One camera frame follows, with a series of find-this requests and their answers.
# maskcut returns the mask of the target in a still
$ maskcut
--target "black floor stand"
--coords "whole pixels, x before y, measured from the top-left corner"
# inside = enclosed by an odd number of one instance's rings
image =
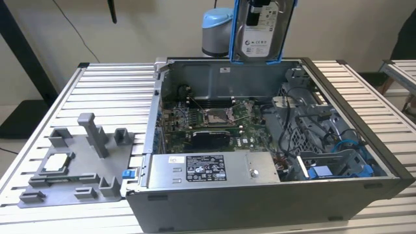
[[[42,98],[22,101],[0,126],[0,138],[25,139],[52,106],[57,92],[4,0],[0,0],[0,34]]]
[[[42,100],[24,100],[0,126],[0,138],[28,139],[48,109]]]

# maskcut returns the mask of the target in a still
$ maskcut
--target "motherboard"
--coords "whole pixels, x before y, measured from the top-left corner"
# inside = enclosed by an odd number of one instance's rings
[[[274,149],[260,106],[249,99],[209,108],[197,100],[173,103],[162,111],[166,153],[265,152]]]

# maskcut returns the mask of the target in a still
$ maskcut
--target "gray plastic post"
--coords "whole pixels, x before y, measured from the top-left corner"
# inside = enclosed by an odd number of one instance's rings
[[[108,150],[105,148],[105,141],[102,140],[102,129],[97,129],[93,123],[94,115],[93,113],[81,113],[77,117],[77,123],[85,128],[88,134],[88,142],[92,144],[98,157],[105,158],[108,156]]]
[[[73,195],[76,196],[77,199],[96,198],[97,197],[97,193],[92,187],[76,188],[76,192]]]
[[[30,193],[21,193],[18,198],[24,203],[32,203],[42,202],[45,197],[46,196],[41,193],[41,191],[37,191]]]
[[[97,173],[84,173],[78,178],[82,184],[97,184],[100,182],[100,177]]]
[[[28,179],[28,184],[33,187],[48,187],[50,186],[50,183],[46,181],[46,176],[32,176],[30,179]]]
[[[104,177],[101,177],[98,190],[104,197],[120,196],[120,183],[116,177],[112,178],[110,184],[108,184]]]
[[[114,131],[114,141],[117,145],[128,145],[132,143],[132,138],[126,128],[117,128]]]
[[[72,138],[72,135],[66,128],[54,128],[48,137],[54,148],[68,147],[64,140],[66,138]]]

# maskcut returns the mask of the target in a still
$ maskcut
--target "white wall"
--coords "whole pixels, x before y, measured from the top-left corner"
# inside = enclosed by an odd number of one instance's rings
[[[30,79],[0,36],[0,105],[41,99]]]
[[[56,0],[101,62],[152,62],[201,55],[201,17],[213,0]],[[52,0],[6,0],[34,53],[61,88],[80,62],[94,62]],[[233,0],[218,0],[232,7]],[[414,0],[300,0],[285,56],[344,59],[374,71],[390,56]]]

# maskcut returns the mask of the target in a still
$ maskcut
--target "white label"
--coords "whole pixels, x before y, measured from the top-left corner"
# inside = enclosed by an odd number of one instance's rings
[[[169,163],[184,163],[184,156],[169,156]]]
[[[230,68],[229,67],[221,67],[220,68],[220,73],[228,73],[230,72]]]
[[[257,26],[244,26],[241,51],[248,57],[269,54],[278,6],[273,2],[261,8]]]

